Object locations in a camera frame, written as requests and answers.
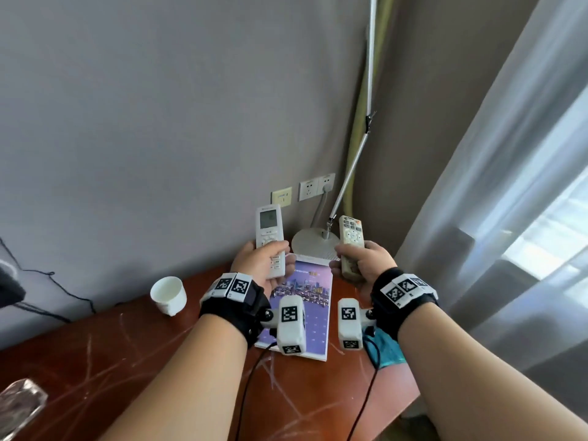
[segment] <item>beige remote control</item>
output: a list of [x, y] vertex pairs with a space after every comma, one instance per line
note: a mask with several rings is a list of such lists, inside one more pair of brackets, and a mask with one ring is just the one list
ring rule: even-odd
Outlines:
[[[339, 231], [341, 233], [341, 242], [343, 244], [353, 244], [359, 247], [364, 246], [364, 233], [362, 231], [362, 222], [342, 215], [339, 217]], [[341, 273], [349, 281], [363, 281], [364, 277], [359, 272], [357, 261], [347, 257], [341, 257]]]

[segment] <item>wrist strap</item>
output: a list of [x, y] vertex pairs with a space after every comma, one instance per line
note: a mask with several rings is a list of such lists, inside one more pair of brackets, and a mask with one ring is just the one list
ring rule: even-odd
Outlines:
[[437, 303], [437, 291], [414, 274], [393, 267], [382, 273], [371, 291], [378, 327], [395, 341], [408, 315], [425, 303]]
[[200, 316], [215, 314], [235, 326], [251, 348], [263, 327], [259, 311], [270, 308], [263, 288], [247, 274], [229, 272], [215, 280], [200, 300]]

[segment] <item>hand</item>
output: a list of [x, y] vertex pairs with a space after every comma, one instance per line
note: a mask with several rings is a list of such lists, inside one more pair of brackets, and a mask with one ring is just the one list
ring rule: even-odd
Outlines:
[[[373, 241], [366, 241], [365, 247], [353, 246], [351, 244], [338, 244], [334, 249], [337, 251], [339, 257], [344, 255], [357, 260], [359, 272], [362, 273], [366, 280], [363, 284], [358, 285], [364, 293], [367, 292], [369, 294], [371, 292], [374, 282], [378, 280], [378, 277], [384, 271], [397, 266], [388, 251]], [[329, 267], [333, 275], [342, 277], [341, 262], [332, 261], [329, 263]]]
[[[281, 251], [286, 253], [286, 275], [277, 279], [266, 280], [270, 270], [271, 257]], [[281, 285], [286, 277], [294, 273], [296, 256], [290, 254], [290, 246], [287, 241], [273, 241], [258, 249], [255, 249], [254, 242], [247, 242], [235, 257], [231, 265], [231, 272], [240, 272], [251, 275], [255, 283], [260, 285], [269, 297], [276, 286]]]

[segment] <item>magazine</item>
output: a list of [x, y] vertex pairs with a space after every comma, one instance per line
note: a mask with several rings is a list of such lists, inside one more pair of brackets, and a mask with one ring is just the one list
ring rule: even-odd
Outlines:
[[[324, 361], [327, 360], [329, 344], [329, 310], [333, 286], [329, 261], [297, 255], [294, 274], [274, 289], [269, 297], [272, 309], [278, 309], [279, 301], [285, 295], [296, 294], [302, 297], [306, 315], [306, 353], [298, 356]], [[265, 329], [255, 346], [266, 348], [275, 341], [269, 330]], [[271, 349], [278, 351], [277, 346]]]

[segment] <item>sheer curtain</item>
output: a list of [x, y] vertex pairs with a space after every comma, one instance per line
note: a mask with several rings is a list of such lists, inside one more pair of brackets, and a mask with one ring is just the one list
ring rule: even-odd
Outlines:
[[588, 0], [540, 0], [396, 255], [588, 419]]

